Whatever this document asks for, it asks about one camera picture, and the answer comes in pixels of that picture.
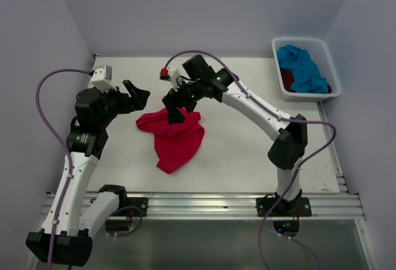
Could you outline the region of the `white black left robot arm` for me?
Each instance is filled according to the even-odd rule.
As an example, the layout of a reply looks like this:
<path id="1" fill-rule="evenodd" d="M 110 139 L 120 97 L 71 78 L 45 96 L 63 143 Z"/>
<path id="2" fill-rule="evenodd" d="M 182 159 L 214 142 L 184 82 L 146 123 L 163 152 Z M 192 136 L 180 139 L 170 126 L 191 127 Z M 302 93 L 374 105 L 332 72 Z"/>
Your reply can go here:
<path id="1" fill-rule="evenodd" d="M 66 139 L 66 156 L 61 180 L 51 208 L 38 232 L 27 235 L 26 245 L 39 261 L 69 267 L 84 266 L 92 252 L 93 239 L 111 215 L 143 217 L 130 206 L 125 187 L 104 185 L 93 203 L 82 210 L 87 186 L 108 140 L 107 126 L 118 116 L 141 111 L 150 96 L 148 90 L 124 80 L 126 92 L 108 86 L 80 91 L 76 96 L 71 131 Z"/>

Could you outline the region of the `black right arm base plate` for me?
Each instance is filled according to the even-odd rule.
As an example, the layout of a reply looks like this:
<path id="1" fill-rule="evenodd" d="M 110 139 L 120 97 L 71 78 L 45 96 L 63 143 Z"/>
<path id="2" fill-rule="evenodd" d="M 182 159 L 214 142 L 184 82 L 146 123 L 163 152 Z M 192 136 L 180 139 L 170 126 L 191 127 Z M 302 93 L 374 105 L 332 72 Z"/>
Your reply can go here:
<path id="1" fill-rule="evenodd" d="M 275 197 L 261 197 L 256 198 L 256 210 L 259 217 L 264 217 L 270 208 L 276 202 Z M 301 197 L 293 201 L 286 201 L 282 199 L 276 207 L 274 207 L 270 213 L 269 217 L 311 217 L 312 210 L 308 198 Z"/>

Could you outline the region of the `pink red t shirt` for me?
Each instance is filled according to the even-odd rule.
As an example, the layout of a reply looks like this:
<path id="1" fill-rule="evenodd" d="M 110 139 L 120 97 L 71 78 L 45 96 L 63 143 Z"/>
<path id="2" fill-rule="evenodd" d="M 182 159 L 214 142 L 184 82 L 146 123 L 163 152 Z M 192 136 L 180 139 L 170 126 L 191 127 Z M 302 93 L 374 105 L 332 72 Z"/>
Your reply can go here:
<path id="1" fill-rule="evenodd" d="M 146 113 L 136 121 L 139 130 L 154 135 L 157 168 L 172 174 L 187 164 L 198 152 L 205 135 L 199 112 L 181 110 L 183 123 L 168 123 L 168 110 Z"/>

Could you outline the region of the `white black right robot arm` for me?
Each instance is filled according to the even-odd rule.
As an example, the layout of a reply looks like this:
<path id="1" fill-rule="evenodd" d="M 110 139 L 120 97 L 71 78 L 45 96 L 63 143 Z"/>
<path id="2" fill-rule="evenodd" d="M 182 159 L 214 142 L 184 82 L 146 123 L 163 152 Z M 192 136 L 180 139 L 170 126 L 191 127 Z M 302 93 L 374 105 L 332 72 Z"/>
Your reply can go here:
<path id="1" fill-rule="evenodd" d="M 203 98 L 215 99 L 244 115 L 273 142 L 267 156 L 277 168 L 275 207 L 279 214 L 291 215 L 297 210 L 297 201 L 302 195 L 298 164 L 308 144 L 305 117 L 290 116 L 270 106 L 244 86 L 228 68 L 214 71 L 200 54 L 184 62 L 183 69 L 187 77 L 169 66 L 160 71 L 160 79 L 172 85 L 162 99 L 168 112 L 168 123 L 183 123 L 185 117 L 181 110 L 192 112 Z"/>

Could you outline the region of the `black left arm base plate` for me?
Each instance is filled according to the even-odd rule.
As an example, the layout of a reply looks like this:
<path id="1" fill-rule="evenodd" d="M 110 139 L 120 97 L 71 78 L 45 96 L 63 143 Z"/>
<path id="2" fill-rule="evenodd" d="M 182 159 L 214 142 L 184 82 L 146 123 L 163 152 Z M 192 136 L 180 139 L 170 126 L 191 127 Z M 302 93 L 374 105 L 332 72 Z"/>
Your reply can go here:
<path id="1" fill-rule="evenodd" d="M 147 210 L 149 207 L 149 199 L 146 197 L 128 197 L 126 206 L 134 206 L 134 208 L 126 209 L 121 213 L 122 216 L 126 217 L 146 217 Z"/>

